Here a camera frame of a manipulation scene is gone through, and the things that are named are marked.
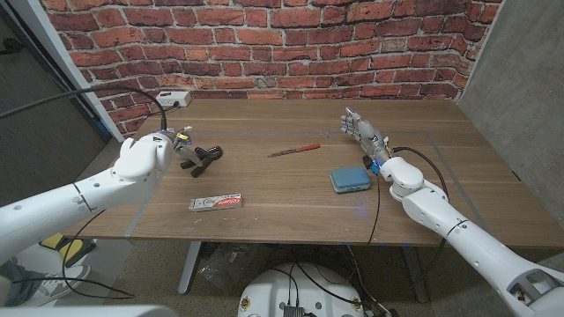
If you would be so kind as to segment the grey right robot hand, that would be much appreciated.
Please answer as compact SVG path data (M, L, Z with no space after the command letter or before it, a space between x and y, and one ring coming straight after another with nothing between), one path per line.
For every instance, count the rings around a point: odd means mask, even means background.
M390 159L385 150L382 133L371 123L363 119L351 108L345 108L345 114L340 117L341 131L352 136L361 149L377 164L382 165Z

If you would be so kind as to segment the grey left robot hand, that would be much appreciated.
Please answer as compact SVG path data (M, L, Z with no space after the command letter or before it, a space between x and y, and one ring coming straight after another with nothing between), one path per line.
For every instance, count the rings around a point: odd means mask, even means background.
M182 145L179 146L175 152L182 158L186 159L185 162L181 163L181 168L182 169L188 169L192 166L198 166L201 167L203 166L203 159L206 157L206 152L197 147L195 150Z

